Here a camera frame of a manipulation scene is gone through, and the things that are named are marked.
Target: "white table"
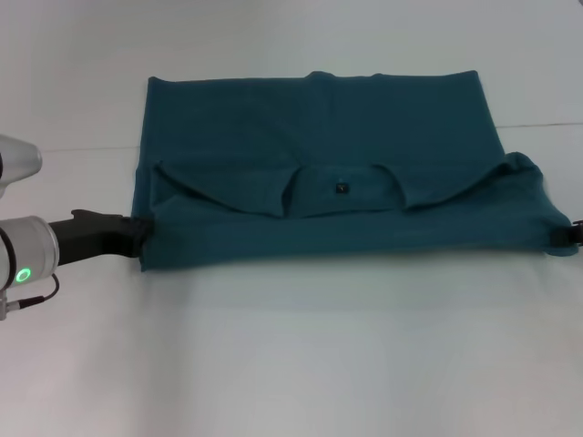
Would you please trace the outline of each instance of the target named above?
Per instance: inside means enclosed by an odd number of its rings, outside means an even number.
[[[476,69],[506,150],[528,154],[556,205],[583,219],[577,0],[5,3],[0,132],[38,144],[45,163],[6,191],[2,218],[128,214],[148,76]],[[583,434],[579,256],[148,274],[102,257],[58,274],[57,298],[0,325],[0,435]]]

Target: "green light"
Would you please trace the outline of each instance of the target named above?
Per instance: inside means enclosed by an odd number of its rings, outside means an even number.
[[[30,271],[30,269],[24,268],[24,269],[20,270],[18,272],[18,274],[16,275],[16,282],[24,282],[25,280],[30,278],[30,275],[32,275],[32,274],[33,274],[33,272]]]

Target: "folded shirt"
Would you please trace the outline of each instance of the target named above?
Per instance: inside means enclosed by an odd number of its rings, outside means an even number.
[[[441,248],[566,256],[542,174],[505,155],[477,72],[152,77],[133,216],[143,269]]]

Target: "cable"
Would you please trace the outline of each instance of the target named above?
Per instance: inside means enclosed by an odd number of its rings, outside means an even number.
[[[55,295],[58,293],[59,289],[61,288],[61,283],[59,282],[55,273],[53,273],[52,278],[55,281],[55,289],[53,290],[53,292],[51,294],[49,294],[46,297],[45,296],[34,296],[33,298],[14,300],[12,302],[8,302],[7,310],[8,311],[21,310],[23,308],[32,307],[33,305],[38,305],[39,303],[43,303],[49,299],[54,298]]]

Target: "white background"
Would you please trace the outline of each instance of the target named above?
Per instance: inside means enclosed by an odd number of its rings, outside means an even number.
[[[3,0],[0,132],[45,162],[0,216],[128,214],[149,76],[476,69],[506,151],[583,219],[582,41],[578,0]],[[2,436],[583,435],[580,256],[58,274],[0,326]]]

